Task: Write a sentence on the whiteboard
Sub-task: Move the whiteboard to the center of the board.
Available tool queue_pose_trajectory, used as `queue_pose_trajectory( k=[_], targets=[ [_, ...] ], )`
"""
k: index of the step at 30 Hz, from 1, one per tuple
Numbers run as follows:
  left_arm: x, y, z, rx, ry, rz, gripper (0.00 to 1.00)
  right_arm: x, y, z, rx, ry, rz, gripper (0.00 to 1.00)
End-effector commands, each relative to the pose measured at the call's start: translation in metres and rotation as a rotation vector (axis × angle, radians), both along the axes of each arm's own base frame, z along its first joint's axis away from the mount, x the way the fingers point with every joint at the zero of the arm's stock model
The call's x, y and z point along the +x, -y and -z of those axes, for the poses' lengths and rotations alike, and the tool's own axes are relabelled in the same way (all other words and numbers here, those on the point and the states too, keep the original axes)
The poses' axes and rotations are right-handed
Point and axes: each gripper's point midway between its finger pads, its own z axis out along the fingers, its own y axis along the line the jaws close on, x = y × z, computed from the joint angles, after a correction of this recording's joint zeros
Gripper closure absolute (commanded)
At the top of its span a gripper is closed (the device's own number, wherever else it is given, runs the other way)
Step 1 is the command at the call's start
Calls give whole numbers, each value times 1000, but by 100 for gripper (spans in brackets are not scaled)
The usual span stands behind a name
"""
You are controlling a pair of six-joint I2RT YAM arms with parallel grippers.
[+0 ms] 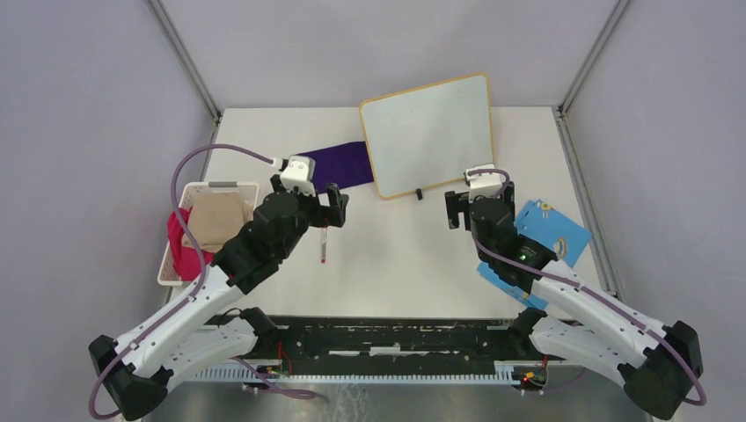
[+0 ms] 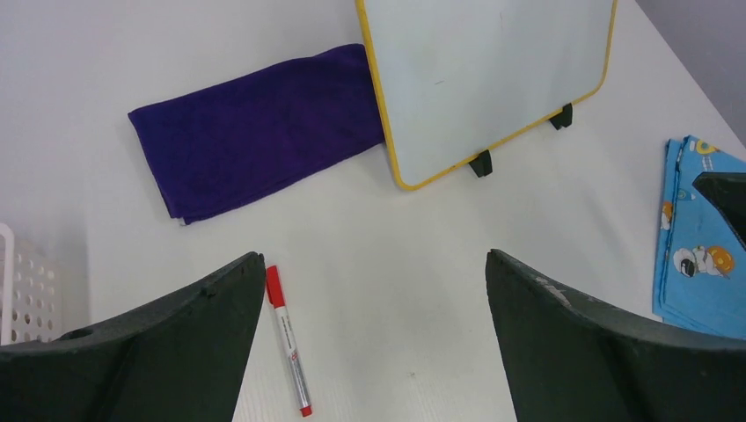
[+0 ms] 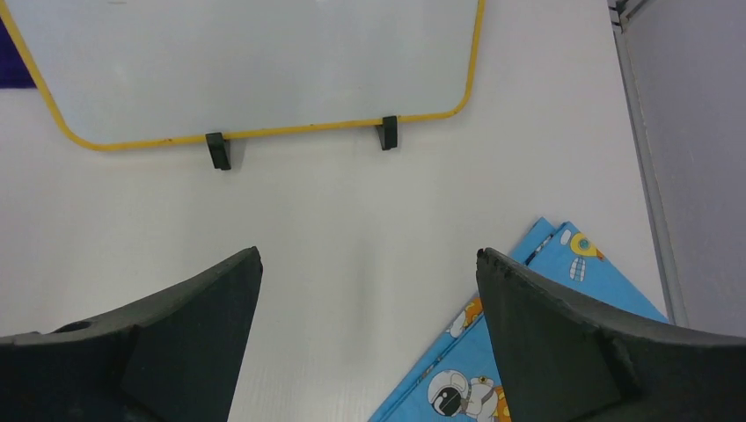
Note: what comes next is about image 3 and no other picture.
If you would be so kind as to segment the yellow framed whiteboard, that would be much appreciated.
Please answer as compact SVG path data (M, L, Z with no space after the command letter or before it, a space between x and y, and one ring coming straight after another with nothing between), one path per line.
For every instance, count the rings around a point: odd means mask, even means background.
M4 1L55 124L117 151L446 119L482 1Z

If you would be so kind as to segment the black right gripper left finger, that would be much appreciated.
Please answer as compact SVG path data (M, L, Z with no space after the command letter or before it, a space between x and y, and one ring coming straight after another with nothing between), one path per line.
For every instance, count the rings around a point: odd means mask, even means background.
M226 420L262 274L251 247L118 309L2 338L2 420Z

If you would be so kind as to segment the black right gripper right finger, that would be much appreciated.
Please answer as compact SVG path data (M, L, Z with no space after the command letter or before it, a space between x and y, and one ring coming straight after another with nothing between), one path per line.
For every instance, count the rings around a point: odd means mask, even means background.
M635 315L492 248L476 280L513 420L744 420L743 338Z

